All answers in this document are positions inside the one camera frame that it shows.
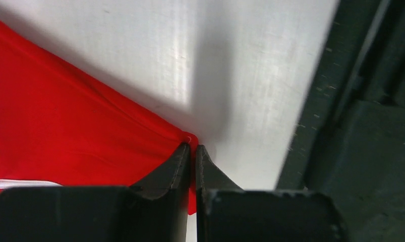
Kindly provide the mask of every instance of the black plastic part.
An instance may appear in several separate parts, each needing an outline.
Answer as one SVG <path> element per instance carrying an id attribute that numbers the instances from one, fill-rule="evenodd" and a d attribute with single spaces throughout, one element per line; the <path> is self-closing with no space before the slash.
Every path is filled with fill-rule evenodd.
<path id="1" fill-rule="evenodd" d="M 405 0 L 341 1 L 334 21 L 278 187 L 332 197 L 351 241 L 405 241 Z"/>
<path id="2" fill-rule="evenodd" d="M 306 186 L 330 196 L 352 241 L 405 241 L 405 109 L 359 101 L 313 157 Z"/>
<path id="3" fill-rule="evenodd" d="M 185 241 L 190 148 L 127 187 L 14 188 L 0 194 L 0 241 Z"/>
<path id="4" fill-rule="evenodd" d="M 243 191 L 211 161 L 196 155 L 198 242 L 347 241 L 331 200 L 310 192 Z"/>

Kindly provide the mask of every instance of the white stripe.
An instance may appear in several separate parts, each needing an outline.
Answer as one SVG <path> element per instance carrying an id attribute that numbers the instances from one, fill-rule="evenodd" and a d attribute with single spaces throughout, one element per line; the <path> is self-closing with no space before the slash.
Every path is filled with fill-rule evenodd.
<path id="1" fill-rule="evenodd" d="M 19 188 L 19 187 L 55 187 L 61 186 L 47 180 L 10 180 L 0 179 L 0 189 Z"/>

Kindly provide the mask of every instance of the red fabric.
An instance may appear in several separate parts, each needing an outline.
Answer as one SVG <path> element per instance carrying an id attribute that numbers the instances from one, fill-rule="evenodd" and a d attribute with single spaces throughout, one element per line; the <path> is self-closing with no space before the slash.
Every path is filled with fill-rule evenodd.
<path id="1" fill-rule="evenodd" d="M 0 22 L 0 179 L 129 186 L 181 142 L 198 139 Z"/>

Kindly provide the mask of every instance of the white surface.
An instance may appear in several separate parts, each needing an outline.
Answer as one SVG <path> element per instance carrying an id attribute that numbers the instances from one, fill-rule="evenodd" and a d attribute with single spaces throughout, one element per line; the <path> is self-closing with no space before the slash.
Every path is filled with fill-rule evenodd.
<path id="1" fill-rule="evenodd" d="M 47 180 L 11 180 L 0 179 L 0 189 L 21 188 L 21 187 L 55 187 L 61 186 Z"/>
<path id="2" fill-rule="evenodd" d="M 272 189 L 336 2 L 0 0 L 0 19 L 198 135 L 239 186 Z"/>

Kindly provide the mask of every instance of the red cloth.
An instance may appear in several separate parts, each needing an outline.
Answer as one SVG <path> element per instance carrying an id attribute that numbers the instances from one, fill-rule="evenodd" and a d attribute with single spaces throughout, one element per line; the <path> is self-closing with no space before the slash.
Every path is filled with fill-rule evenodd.
<path id="1" fill-rule="evenodd" d="M 0 179 L 129 186 L 181 142 L 198 139 L 0 22 Z"/>

